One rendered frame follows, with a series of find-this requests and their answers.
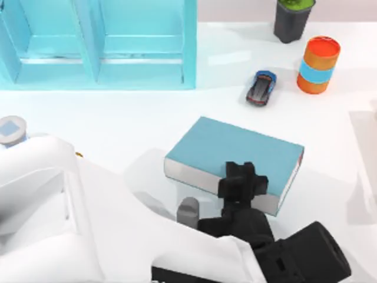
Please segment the teal book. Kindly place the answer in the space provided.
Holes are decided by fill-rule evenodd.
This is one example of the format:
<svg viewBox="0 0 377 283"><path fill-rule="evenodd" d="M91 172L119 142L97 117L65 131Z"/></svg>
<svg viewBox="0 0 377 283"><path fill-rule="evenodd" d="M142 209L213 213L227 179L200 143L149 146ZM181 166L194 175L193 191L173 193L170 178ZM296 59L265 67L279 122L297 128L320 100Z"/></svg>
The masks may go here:
<svg viewBox="0 0 377 283"><path fill-rule="evenodd" d="M200 117L164 159L165 176L217 194L219 181L226 176L226 162L252 162L257 175L269 180L267 192L256 196L252 207L276 216L300 168L305 148Z"/></svg>

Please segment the pale grey rounded box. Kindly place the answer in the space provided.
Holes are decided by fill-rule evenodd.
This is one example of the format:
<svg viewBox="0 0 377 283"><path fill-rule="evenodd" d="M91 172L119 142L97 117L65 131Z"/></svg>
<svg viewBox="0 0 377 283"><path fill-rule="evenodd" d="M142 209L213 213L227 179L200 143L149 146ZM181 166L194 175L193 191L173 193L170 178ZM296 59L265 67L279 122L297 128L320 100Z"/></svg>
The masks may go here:
<svg viewBox="0 0 377 283"><path fill-rule="evenodd" d="M200 218L200 204L194 197L187 197L180 203L176 220L178 223L197 229Z"/></svg>

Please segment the blue and grey toy car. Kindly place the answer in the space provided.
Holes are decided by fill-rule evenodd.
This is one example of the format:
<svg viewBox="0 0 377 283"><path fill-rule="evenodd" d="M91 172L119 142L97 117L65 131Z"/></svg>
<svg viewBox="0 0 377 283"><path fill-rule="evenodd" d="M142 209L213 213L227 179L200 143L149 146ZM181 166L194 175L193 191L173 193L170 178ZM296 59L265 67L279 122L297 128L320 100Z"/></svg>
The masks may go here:
<svg viewBox="0 0 377 283"><path fill-rule="evenodd" d="M268 70L257 71L252 86L246 94L246 101L255 106L265 106L276 85L277 76Z"/></svg>

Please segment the orange and blue can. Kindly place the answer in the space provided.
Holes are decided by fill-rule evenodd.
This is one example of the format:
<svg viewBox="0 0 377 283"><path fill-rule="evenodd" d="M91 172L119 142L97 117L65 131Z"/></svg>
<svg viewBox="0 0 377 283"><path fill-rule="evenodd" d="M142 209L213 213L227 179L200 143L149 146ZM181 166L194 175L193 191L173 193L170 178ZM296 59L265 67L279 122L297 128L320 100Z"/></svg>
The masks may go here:
<svg viewBox="0 0 377 283"><path fill-rule="evenodd" d="M305 93L326 91L341 51L340 44L331 37L316 36L306 45L297 75L297 86Z"/></svg>

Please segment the light blue rack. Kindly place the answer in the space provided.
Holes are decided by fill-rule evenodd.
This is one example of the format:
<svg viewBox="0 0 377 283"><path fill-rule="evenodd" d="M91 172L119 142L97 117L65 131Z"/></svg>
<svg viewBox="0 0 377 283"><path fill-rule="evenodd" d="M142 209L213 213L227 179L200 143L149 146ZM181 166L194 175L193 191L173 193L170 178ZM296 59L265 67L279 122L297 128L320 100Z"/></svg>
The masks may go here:
<svg viewBox="0 0 377 283"><path fill-rule="evenodd" d="M0 0L0 90L196 86L197 0Z"/></svg>

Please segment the dark grey plant pot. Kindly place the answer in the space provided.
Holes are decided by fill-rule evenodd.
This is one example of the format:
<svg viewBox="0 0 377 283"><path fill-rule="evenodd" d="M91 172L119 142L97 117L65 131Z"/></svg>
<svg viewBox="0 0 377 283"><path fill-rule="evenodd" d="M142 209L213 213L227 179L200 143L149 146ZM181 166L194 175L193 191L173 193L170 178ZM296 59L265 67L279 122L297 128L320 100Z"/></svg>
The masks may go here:
<svg viewBox="0 0 377 283"><path fill-rule="evenodd" d="M301 39L316 0L277 0L274 35L288 44Z"/></svg>

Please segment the grey cap with blue square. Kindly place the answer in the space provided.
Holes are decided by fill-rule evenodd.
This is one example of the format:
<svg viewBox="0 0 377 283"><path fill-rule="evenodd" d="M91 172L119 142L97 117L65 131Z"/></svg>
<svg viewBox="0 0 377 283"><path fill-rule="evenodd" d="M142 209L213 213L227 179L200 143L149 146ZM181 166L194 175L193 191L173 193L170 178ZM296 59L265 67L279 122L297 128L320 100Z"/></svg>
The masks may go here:
<svg viewBox="0 0 377 283"><path fill-rule="evenodd" d="M0 145L10 148L28 139L27 122L20 116L0 118Z"/></svg>

